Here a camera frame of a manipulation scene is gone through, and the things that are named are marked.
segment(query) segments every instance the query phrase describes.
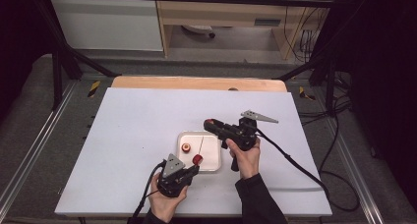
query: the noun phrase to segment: red object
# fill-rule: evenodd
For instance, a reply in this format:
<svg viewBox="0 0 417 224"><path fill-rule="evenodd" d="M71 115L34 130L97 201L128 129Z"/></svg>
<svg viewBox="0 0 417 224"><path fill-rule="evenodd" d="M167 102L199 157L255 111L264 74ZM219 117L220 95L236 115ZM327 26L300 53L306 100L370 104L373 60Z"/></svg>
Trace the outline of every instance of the red object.
<svg viewBox="0 0 417 224"><path fill-rule="evenodd" d="M191 150L191 146L190 146L190 144L189 144L189 143L183 143L183 144L181 145L181 149L182 149L185 153L188 153L188 152L190 152L190 150Z"/></svg>
<svg viewBox="0 0 417 224"><path fill-rule="evenodd" d="M193 158L193 164L196 166L200 166L202 162L203 162L203 157L199 154L196 154Z"/></svg>

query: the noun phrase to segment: black controller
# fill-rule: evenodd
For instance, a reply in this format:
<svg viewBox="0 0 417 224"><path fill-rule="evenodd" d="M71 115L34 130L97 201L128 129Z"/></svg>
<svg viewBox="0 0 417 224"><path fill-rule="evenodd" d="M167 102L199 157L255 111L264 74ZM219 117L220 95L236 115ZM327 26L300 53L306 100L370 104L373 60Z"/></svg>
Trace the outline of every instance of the black controller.
<svg viewBox="0 0 417 224"><path fill-rule="evenodd" d="M168 197L178 197L185 186L190 186L193 177L199 174L200 166L193 165L187 169L173 154L169 154L165 167L159 175L157 188Z"/></svg>
<svg viewBox="0 0 417 224"><path fill-rule="evenodd" d="M205 130L215 134L222 140L221 147L227 149L226 139L233 140L240 149L247 151L251 149L257 140L257 121L249 118L239 119L239 126L224 124L215 119L207 119L204 123ZM239 171L236 157L233 158L231 169Z"/></svg>

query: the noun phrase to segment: black sleeve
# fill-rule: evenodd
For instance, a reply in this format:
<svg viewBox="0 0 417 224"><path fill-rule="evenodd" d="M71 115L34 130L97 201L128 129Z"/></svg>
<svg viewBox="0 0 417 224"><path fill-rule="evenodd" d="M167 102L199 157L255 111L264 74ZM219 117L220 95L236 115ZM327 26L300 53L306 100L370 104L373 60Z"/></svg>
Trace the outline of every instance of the black sleeve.
<svg viewBox="0 0 417 224"><path fill-rule="evenodd" d="M139 217L131 217L129 219L129 224L167 224L166 222L157 218L150 209L142 223L141 223L141 220L142 218L139 218Z"/></svg>
<svg viewBox="0 0 417 224"><path fill-rule="evenodd" d="M261 174L236 183L236 190L242 199L242 219L244 224L287 223L275 200L268 191Z"/></svg>

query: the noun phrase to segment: white tabletop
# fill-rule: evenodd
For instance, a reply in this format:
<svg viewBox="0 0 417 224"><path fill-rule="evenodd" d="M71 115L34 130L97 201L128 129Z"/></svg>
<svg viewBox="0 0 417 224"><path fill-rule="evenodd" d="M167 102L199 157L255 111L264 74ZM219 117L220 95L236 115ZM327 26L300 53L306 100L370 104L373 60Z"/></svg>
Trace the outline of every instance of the white tabletop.
<svg viewBox="0 0 417 224"><path fill-rule="evenodd" d="M55 212L67 216L131 216L154 166L176 153L183 131L203 131L207 118L238 124L248 109L279 121L258 128L316 177L317 168L290 93L109 88ZM194 177L178 216L234 216L241 201L228 150L221 167ZM286 216L331 215L325 193L261 139L260 173ZM146 202L142 213L149 210Z"/></svg>

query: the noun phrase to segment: small white container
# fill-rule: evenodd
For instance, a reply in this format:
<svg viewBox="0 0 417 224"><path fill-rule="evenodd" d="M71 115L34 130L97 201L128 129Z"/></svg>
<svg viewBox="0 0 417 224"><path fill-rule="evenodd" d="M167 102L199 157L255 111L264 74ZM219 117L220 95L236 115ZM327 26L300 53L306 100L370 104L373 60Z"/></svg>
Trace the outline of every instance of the small white container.
<svg viewBox="0 0 417 224"><path fill-rule="evenodd" d="M181 149L182 144L188 143L191 147L189 152ZM200 172L213 173L221 166L220 150L221 140L209 132L182 132L178 136L177 157L185 163L185 167L193 166L193 157L199 153L203 157L200 164Z"/></svg>

